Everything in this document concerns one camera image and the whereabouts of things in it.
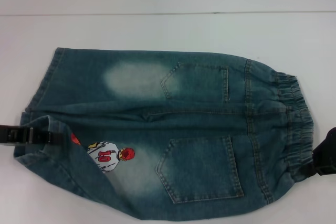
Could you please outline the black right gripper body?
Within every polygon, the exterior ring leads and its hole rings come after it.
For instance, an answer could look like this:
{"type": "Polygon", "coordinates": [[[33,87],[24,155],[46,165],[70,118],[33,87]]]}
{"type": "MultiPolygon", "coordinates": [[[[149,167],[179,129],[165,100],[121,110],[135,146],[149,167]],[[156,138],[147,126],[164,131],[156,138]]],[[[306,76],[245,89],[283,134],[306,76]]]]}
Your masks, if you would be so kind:
{"type": "Polygon", "coordinates": [[[320,176],[335,174],[335,128],[313,150],[313,163],[320,176]]]}

